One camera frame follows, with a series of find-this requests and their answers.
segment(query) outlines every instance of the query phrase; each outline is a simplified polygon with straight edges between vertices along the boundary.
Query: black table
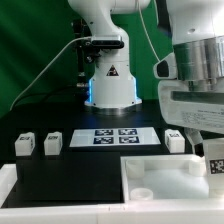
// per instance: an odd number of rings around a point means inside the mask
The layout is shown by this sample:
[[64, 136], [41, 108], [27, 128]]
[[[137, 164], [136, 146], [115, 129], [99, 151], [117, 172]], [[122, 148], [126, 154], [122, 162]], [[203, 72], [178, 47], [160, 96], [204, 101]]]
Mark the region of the black table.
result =
[[[161, 145], [70, 148], [75, 129], [154, 127]], [[142, 110], [124, 116], [86, 113], [75, 103], [37, 103], [16, 107], [0, 120], [0, 162], [16, 163], [18, 181], [4, 207], [35, 207], [123, 202], [120, 157], [167, 155], [167, 125], [157, 100], [143, 101]], [[63, 133], [59, 156], [44, 155], [49, 132]], [[31, 157], [15, 156], [14, 142], [21, 133], [34, 132]], [[191, 153], [186, 141], [185, 153]]]

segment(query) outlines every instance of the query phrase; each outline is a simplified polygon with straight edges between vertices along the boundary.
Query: blue light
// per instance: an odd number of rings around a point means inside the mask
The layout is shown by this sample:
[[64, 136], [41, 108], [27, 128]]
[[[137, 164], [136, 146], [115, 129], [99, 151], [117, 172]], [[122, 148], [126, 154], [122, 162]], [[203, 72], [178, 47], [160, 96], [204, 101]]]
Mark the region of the blue light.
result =
[[87, 100], [89, 103], [92, 103], [92, 81], [89, 80], [89, 99]]
[[134, 78], [134, 85], [135, 85], [135, 100], [137, 101], [137, 84], [136, 84], [136, 78]]

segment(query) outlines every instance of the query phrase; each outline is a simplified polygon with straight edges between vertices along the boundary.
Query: cable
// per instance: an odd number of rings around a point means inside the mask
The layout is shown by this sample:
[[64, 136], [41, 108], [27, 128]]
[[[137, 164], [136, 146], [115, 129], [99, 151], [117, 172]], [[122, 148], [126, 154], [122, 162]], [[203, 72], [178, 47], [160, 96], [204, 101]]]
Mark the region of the cable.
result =
[[151, 49], [152, 49], [152, 51], [153, 51], [157, 61], [160, 62], [161, 60], [159, 59], [159, 57], [158, 57], [158, 55], [157, 55], [157, 53], [156, 53], [156, 51], [155, 51], [155, 49], [153, 47], [152, 41], [151, 41], [151, 39], [150, 39], [150, 37], [148, 35], [147, 29], [146, 29], [146, 26], [145, 26], [145, 22], [144, 22], [144, 19], [143, 19], [143, 16], [142, 16], [142, 11], [141, 11], [141, 6], [140, 6], [140, 0], [137, 0], [137, 2], [138, 2], [139, 15], [140, 15], [140, 18], [141, 18], [141, 22], [142, 22], [142, 26], [143, 26], [146, 38], [147, 38], [147, 40], [149, 42], [149, 45], [150, 45], [150, 47], [151, 47]]
[[46, 101], [49, 97], [51, 97], [52, 95], [55, 95], [56, 93], [58, 92], [61, 92], [63, 90], [66, 90], [66, 89], [70, 89], [70, 88], [75, 88], [76, 86], [74, 85], [67, 85], [67, 86], [64, 86], [64, 87], [60, 87], [60, 88], [57, 88], [51, 92], [48, 92], [48, 93], [33, 93], [33, 94], [29, 94], [29, 95], [25, 95], [25, 96], [21, 96], [18, 100], [15, 101], [14, 103], [14, 106], [12, 108], [12, 110], [15, 108], [15, 106], [22, 100], [26, 99], [26, 98], [29, 98], [29, 97], [35, 97], [35, 96], [44, 96], [44, 98], [40, 101], [40, 102], [44, 102]]
[[53, 60], [40, 72], [40, 74], [33, 80], [33, 82], [31, 82], [31, 84], [26, 88], [24, 89], [17, 97], [16, 99], [13, 101], [11, 107], [10, 107], [10, 111], [13, 109], [14, 107], [14, 104], [19, 100], [19, 98], [24, 95], [24, 93], [26, 93], [33, 85], [34, 83], [42, 77], [42, 75], [51, 67], [51, 65], [64, 53], [64, 51], [73, 43], [75, 43], [76, 41], [79, 41], [79, 40], [87, 40], [89, 39], [90, 37], [82, 37], [82, 38], [77, 38], [75, 40], [72, 40], [71, 42], [69, 42], [54, 58]]
[[15, 101], [12, 110], [14, 109], [14, 107], [22, 100], [29, 98], [29, 97], [33, 97], [33, 96], [45, 96], [48, 93], [33, 93], [33, 94], [29, 94], [29, 95], [25, 95], [25, 96], [21, 96], [18, 100]]
[[42, 102], [45, 102], [46, 100], [48, 100], [51, 96], [53, 96], [55, 93], [59, 93], [59, 92], [62, 92], [64, 90], [67, 90], [67, 89], [75, 89], [76, 86], [75, 85], [68, 85], [68, 86], [65, 86], [65, 87], [61, 87], [61, 88], [58, 88], [58, 89], [55, 89], [49, 93], [46, 94], [46, 96], [40, 101], [40, 103]]

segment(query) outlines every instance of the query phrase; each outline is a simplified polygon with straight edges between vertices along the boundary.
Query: warning label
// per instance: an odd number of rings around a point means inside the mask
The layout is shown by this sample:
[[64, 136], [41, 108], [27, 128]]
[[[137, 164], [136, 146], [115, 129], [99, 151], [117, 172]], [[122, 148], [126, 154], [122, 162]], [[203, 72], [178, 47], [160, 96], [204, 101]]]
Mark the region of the warning label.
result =
[[109, 72], [107, 73], [107, 76], [119, 76], [114, 65], [111, 66]]
[[224, 114], [218, 111], [198, 110], [197, 112], [182, 112], [185, 123], [207, 126], [210, 128], [224, 128]]

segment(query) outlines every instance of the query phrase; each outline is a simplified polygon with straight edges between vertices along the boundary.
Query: black cable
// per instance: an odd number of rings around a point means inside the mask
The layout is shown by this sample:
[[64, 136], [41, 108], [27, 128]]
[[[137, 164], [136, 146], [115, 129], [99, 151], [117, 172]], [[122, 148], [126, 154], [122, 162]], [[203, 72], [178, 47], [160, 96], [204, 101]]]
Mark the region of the black cable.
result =
[[15, 108], [15, 106], [22, 100], [26, 99], [26, 98], [29, 98], [29, 97], [33, 97], [33, 96], [44, 96], [44, 98], [40, 101], [40, 102], [45, 102], [50, 96], [54, 95], [55, 93], [58, 93], [58, 92], [61, 92], [63, 90], [66, 90], [68, 88], [75, 88], [74, 85], [68, 85], [68, 86], [64, 86], [64, 87], [60, 87], [60, 88], [57, 88], [49, 93], [33, 93], [33, 94], [28, 94], [28, 95], [25, 95], [25, 96], [22, 96], [20, 97], [18, 100], [15, 101], [13, 107], [12, 107], [12, 110]]
[[61, 92], [61, 91], [64, 91], [64, 90], [67, 90], [67, 89], [70, 89], [70, 88], [76, 88], [75, 85], [68, 85], [68, 86], [64, 86], [64, 87], [61, 87], [61, 88], [58, 88], [58, 89], [55, 89], [51, 92], [49, 92], [41, 101], [40, 103], [43, 103], [45, 102], [46, 100], [48, 100], [52, 95], [54, 95], [55, 93], [58, 93], [58, 92]]

